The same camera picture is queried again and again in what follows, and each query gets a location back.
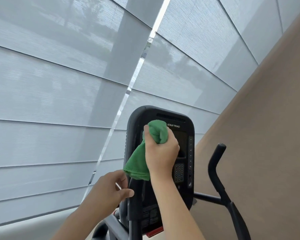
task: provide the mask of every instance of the hand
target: hand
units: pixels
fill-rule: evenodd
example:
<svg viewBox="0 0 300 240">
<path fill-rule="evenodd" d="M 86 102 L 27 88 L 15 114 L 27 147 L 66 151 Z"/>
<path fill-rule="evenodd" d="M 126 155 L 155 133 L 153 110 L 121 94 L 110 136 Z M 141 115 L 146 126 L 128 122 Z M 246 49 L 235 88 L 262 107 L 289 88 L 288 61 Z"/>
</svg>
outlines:
<svg viewBox="0 0 300 240">
<path fill-rule="evenodd" d="M 134 191 L 128 189 L 125 172 L 117 170 L 100 177 L 80 207 L 84 207 L 94 214 L 98 218 L 96 221 L 101 221 L 112 214 L 121 201 L 133 195 Z"/>
<path fill-rule="evenodd" d="M 153 179 L 172 178 L 172 168 L 180 150 L 179 143 L 171 129 L 167 127 L 168 140 L 164 144 L 157 144 L 149 133 L 149 126 L 144 126 L 145 161 L 150 177 Z"/>
</svg>

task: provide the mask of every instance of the forearm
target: forearm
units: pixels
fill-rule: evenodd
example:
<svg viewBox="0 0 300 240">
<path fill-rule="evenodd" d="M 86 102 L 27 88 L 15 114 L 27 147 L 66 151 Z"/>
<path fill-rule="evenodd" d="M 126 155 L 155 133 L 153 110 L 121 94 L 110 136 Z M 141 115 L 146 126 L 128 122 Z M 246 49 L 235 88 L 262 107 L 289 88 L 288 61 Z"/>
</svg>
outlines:
<svg viewBox="0 0 300 240">
<path fill-rule="evenodd" d="M 160 208 L 166 240 L 204 240 L 173 179 L 158 180 L 151 177 L 151 182 Z"/>
<path fill-rule="evenodd" d="M 97 213 L 84 206 L 67 217 L 51 240 L 85 240 L 94 227 L 101 221 Z"/>
</svg>

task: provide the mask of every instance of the fingernail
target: fingernail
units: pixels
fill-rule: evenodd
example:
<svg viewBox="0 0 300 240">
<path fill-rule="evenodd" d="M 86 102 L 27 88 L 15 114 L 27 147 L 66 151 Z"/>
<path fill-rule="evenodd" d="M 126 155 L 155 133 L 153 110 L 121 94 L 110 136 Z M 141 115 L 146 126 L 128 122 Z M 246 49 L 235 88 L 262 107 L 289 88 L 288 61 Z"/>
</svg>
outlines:
<svg viewBox="0 0 300 240">
<path fill-rule="evenodd" d="M 132 197 L 132 196 L 134 196 L 134 191 L 133 191 L 133 190 L 130 190 L 130 192 L 129 192 L 129 197 Z"/>
</svg>

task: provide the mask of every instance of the red trim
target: red trim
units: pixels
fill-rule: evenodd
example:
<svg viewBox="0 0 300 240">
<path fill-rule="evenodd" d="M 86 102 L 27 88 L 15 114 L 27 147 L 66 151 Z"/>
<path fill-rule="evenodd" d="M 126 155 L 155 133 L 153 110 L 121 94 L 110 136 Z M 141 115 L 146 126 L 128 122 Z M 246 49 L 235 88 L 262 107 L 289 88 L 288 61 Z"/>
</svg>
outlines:
<svg viewBox="0 0 300 240">
<path fill-rule="evenodd" d="M 145 235 L 146 235 L 148 238 L 151 238 L 151 237 L 153 237 L 154 235 L 157 235 L 158 233 L 161 233 L 161 232 L 163 232 L 163 231 L 164 231 L 164 227 L 162 226 L 162 227 L 159 227 L 159 228 L 157 228 L 157 229 L 155 229 L 155 230 L 153 230 L 153 231 L 151 231 L 151 232 L 146 233 Z"/>
</svg>

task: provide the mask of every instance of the person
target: person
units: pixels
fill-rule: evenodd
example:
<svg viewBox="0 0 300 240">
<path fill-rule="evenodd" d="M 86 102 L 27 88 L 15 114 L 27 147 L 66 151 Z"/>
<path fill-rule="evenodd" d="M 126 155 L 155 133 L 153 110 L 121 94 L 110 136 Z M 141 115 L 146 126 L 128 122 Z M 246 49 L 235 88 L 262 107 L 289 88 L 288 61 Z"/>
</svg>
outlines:
<svg viewBox="0 0 300 240">
<path fill-rule="evenodd" d="M 145 160 L 159 205 L 165 239 L 204 240 L 172 179 L 172 168 L 180 149 L 173 132 L 168 128 L 168 141 L 156 144 L 148 125 L 145 125 L 144 138 Z M 100 177 L 51 240 L 85 240 L 100 221 L 113 213 L 121 201 L 133 195 L 133 190 L 128 189 L 127 176 L 123 170 L 107 173 Z"/>
</svg>

